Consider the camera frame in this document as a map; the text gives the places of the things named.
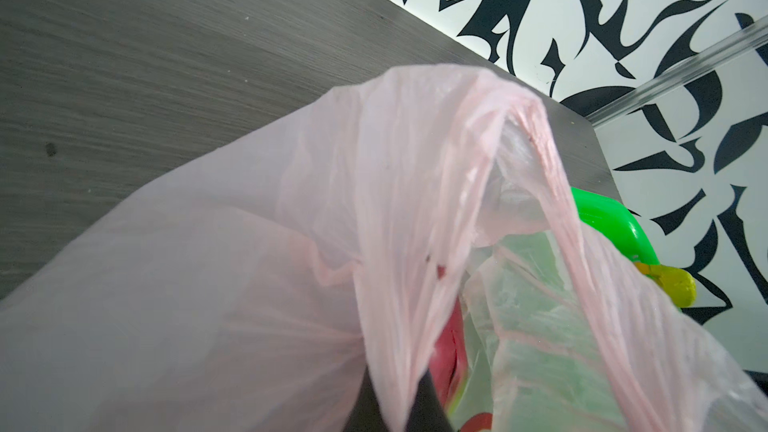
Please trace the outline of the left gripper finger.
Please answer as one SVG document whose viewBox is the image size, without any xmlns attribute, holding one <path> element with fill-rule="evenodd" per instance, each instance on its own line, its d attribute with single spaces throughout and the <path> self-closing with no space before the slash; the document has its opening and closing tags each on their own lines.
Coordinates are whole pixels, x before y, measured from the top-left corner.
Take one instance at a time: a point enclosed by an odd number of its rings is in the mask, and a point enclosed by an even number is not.
<svg viewBox="0 0 768 432">
<path fill-rule="evenodd" d="M 355 405 L 343 428 L 344 432 L 389 432 L 380 411 L 379 403 L 369 370 L 365 375 Z M 426 372 L 421 378 L 410 416 L 405 427 L 407 432 L 453 431 L 438 400 L 432 376 Z"/>
</svg>

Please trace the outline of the red dragon fruit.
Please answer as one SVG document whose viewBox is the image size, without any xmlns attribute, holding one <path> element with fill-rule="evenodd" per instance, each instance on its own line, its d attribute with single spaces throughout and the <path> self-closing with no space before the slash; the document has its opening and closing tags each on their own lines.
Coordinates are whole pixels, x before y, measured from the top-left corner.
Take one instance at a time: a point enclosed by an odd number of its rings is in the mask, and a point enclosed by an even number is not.
<svg viewBox="0 0 768 432">
<path fill-rule="evenodd" d="M 464 390 L 469 373 L 464 319 L 459 298 L 435 343 L 429 372 L 438 397 L 445 411 L 449 411 Z"/>
</svg>

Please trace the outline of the pink knotted plastic bag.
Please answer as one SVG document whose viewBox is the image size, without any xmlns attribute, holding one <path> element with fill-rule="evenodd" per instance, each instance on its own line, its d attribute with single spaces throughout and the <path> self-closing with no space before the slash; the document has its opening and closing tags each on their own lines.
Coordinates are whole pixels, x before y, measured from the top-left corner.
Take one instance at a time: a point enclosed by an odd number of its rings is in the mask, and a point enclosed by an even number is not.
<svg viewBox="0 0 768 432">
<path fill-rule="evenodd" d="M 767 398 L 578 215 L 546 109 L 396 67 L 136 191 L 1 304 L 5 431 L 392 431 L 456 298 L 496 431 L 763 431 Z"/>
</svg>

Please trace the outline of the green plastic basket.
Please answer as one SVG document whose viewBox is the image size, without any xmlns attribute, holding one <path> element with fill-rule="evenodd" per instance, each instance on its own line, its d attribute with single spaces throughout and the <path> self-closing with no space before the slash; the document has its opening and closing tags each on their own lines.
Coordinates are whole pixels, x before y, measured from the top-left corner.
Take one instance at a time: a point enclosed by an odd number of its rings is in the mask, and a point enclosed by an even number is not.
<svg viewBox="0 0 768 432">
<path fill-rule="evenodd" d="M 646 233 L 622 203 L 575 187 L 571 192 L 581 221 L 603 234 L 622 255 L 632 262 L 659 264 Z"/>
</svg>

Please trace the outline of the yellow banana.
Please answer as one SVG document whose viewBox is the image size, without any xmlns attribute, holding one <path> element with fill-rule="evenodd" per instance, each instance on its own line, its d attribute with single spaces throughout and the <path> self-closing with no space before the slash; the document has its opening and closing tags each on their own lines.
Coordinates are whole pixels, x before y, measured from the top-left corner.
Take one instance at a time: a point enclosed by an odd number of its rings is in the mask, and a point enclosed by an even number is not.
<svg viewBox="0 0 768 432">
<path fill-rule="evenodd" d="M 696 281 L 683 269 L 661 264 L 635 262 L 635 267 L 644 276 L 656 283 L 680 309 L 692 307 L 697 298 Z"/>
</svg>

